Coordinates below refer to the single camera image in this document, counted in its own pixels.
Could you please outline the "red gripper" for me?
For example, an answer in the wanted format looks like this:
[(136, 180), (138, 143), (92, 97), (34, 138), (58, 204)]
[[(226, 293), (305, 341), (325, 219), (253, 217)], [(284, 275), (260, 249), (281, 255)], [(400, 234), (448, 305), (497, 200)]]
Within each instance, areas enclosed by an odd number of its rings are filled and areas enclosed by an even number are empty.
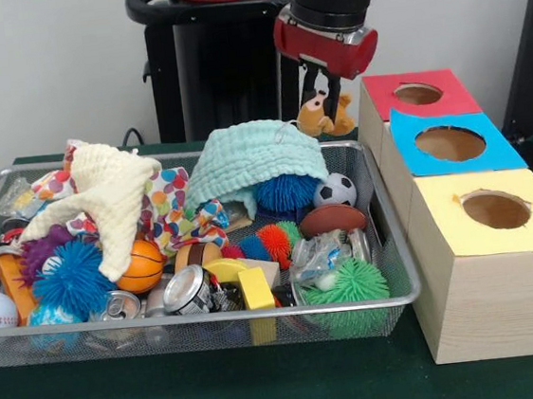
[[(279, 52), (307, 66), (310, 98), (323, 108), (331, 101), (335, 123), (353, 123), (347, 115), (345, 94), (340, 91), (340, 78), (352, 80), (363, 73), (377, 50), (377, 31), (359, 27), (348, 32), (322, 31), (307, 27), (284, 7), (274, 22), (274, 41)], [(328, 72), (328, 92), (323, 82)]]

